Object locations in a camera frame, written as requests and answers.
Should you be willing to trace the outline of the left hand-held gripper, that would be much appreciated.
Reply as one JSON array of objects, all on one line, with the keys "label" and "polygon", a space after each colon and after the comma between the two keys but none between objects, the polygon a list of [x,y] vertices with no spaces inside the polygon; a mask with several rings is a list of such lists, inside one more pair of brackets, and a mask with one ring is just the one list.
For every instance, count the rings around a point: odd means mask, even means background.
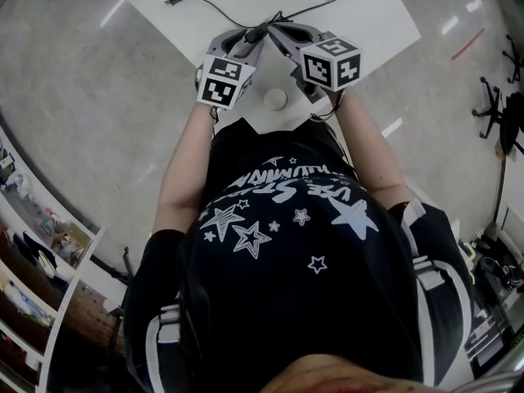
[{"label": "left hand-held gripper", "polygon": [[247,30],[229,30],[214,37],[198,70],[197,101],[231,110],[251,85],[264,42],[250,43]]}]

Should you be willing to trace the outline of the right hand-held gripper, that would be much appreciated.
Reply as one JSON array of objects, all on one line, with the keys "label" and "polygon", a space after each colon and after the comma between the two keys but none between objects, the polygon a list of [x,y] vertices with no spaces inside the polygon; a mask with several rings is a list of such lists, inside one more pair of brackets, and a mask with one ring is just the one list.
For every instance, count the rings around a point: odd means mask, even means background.
[{"label": "right hand-held gripper", "polygon": [[359,80],[362,51],[347,39],[284,21],[271,24],[268,32],[277,49],[296,65],[291,77],[310,103]]}]

